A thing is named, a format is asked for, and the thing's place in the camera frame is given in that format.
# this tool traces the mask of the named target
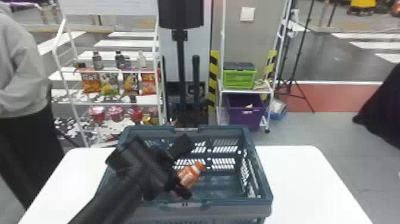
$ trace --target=bottle cap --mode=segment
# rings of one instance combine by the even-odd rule
[[[196,166],[197,169],[199,169],[200,171],[204,171],[204,170],[205,170],[204,165],[203,165],[202,163],[200,163],[200,162],[196,162],[196,163],[195,163],[195,166]]]

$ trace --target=black cloth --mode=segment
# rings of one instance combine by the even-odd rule
[[[50,104],[35,114],[0,119],[0,174],[25,209],[63,156]]]
[[[353,121],[400,149],[400,64],[395,66]]]

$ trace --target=purple bin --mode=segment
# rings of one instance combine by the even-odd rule
[[[227,94],[226,102],[230,125],[247,125],[251,132],[258,131],[265,107],[259,94]]]

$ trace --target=gray sweatshirt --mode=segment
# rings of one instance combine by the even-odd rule
[[[47,105],[48,76],[33,36],[0,1],[0,119],[36,113]]]

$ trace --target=black pants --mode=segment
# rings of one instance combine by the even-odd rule
[[[50,104],[35,114],[0,119],[0,174],[25,209],[63,156]]]

